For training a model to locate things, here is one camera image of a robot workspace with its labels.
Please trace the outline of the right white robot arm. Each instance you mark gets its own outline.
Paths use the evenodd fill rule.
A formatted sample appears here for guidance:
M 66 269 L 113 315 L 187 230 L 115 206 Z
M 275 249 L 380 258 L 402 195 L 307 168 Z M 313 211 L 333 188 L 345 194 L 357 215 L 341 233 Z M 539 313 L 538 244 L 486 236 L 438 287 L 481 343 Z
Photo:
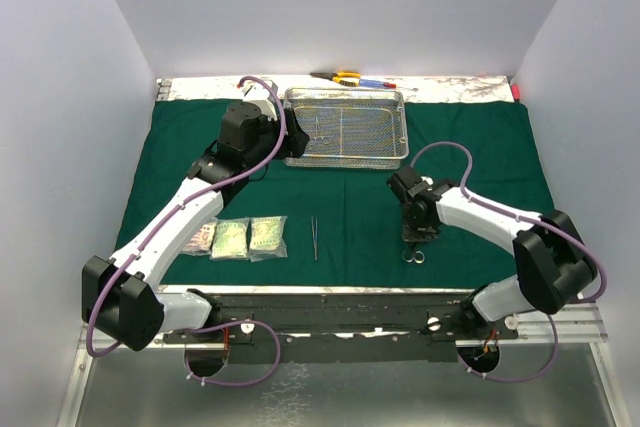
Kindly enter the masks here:
M 437 238 L 442 226 L 465 230 L 513 257 L 515 275 L 476 289 L 461 303 L 459 325 L 469 337 L 483 337 L 511 314 L 555 314 L 597 277 L 595 262 L 562 211 L 514 209 L 451 181 L 433 182 L 411 166 L 394 172 L 386 185 L 400 204 L 409 262 L 424 260 L 417 247 Z

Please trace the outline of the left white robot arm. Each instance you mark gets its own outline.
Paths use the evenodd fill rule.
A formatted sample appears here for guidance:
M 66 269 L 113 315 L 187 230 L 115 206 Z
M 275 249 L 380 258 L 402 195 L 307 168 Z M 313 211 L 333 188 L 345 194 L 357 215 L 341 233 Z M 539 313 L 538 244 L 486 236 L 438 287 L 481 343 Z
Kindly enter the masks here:
M 161 212 L 108 259 L 89 259 L 82 269 L 81 314 L 89 334 L 100 331 L 134 351 L 159 333 L 188 330 L 206 342 L 220 332 L 221 318 L 201 294 L 165 295 L 157 289 L 188 241 L 218 216 L 273 159 L 299 158 L 309 142 L 294 110 L 276 116 L 263 102 L 236 101 L 221 120 L 218 138 L 192 164 Z

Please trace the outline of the pink instrument packet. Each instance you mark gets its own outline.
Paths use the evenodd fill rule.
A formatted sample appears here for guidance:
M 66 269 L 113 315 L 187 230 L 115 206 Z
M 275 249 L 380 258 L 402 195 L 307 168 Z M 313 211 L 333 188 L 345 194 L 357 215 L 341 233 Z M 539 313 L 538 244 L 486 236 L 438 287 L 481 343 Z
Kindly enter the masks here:
M 209 256 L 216 233 L 217 222 L 202 225 L 182 248 L 181 253 L 190 256 Z

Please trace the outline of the steel surgical scissors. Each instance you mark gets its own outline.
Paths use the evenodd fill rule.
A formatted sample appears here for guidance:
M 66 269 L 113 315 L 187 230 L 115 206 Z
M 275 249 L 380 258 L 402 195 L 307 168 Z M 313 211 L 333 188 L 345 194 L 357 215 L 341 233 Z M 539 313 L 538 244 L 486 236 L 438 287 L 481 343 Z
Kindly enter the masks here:
M 402 254 L 402 260 L 405 263 L 423 264 L 425 262 L 425 254 L 420 247 L 420 243 L 408 243 L 406 250 Z

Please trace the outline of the green packet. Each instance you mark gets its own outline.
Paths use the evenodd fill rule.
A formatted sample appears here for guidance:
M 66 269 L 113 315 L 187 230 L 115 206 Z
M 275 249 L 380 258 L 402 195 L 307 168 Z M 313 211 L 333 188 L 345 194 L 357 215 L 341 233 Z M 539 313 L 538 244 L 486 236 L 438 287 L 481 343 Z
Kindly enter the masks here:
M 249 242 L 251 262 L 287 257 L 287 246 L 284 240 L 286 220 L 286 216 L 254 217 L 251 219 Z

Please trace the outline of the dark green surgical cloth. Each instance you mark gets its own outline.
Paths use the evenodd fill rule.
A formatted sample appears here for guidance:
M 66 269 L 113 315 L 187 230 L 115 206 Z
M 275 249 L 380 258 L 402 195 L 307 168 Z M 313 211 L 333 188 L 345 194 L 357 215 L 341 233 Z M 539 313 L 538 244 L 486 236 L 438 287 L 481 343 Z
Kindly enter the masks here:
M 173 197 L 189 167 L 218 136 L 227 107 L 225 99 L 155 106 L 118 246 L 131 241 Z M 407 121 L 410 151 L 421 173 L 455 181 L 471 166 L 470 190 L 523 210 L 553 209 L 525 106 L 411 103 Z M 379 170 L 297 169 L 272 162 L 222 215 L 286 216 L 287 257 L 250 262 L 181 255 L 164 282 L 474 289 L 514 273 L 513 259 L 503 249 L 449 227 L 425 246 L 423 264 L 405 263 L 401 209 L 387 179 Z M 318 218 L 318 261 L 311 216 Z

